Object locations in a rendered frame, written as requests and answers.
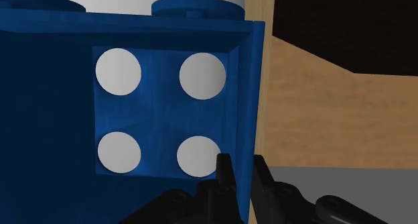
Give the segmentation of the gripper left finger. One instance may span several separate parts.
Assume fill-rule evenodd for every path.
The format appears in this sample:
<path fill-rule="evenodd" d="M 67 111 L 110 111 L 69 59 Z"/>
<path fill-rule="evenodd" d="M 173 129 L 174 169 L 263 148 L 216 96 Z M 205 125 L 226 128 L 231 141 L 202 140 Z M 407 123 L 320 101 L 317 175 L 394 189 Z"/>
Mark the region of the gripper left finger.
<path fill-rule="evenodd" d="M 230 155 L 217 155 L 216 178 L 200 181 L 195 195 L 175 188 L 167 190 L 120 224 L 244 224 Z"/>

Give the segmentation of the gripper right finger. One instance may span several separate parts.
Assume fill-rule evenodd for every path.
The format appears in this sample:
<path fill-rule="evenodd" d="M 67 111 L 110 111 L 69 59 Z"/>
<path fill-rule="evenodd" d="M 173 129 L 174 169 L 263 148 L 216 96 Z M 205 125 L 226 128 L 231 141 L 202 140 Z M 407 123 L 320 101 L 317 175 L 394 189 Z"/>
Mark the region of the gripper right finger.
<path fill-rule="evenodd" d="M 251 201 L 258 224 L 388 224 L 334 195 L 307 201 L 296 186 L 275 181 L 261 155 L 253 159 Z"/>

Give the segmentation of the blue robot stand white dots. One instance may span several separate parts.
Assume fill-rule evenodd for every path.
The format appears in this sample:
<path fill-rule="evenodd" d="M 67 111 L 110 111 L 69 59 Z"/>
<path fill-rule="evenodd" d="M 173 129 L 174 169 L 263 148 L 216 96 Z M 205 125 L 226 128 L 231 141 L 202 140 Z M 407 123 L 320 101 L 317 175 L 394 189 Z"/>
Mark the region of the blue robot stand white dots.
<path fill-rule="evenodd" d="M 0 0 L 0 224 L 120 224 L 229 154 L 248 223 L 265 24 L 245 0 Z"/>

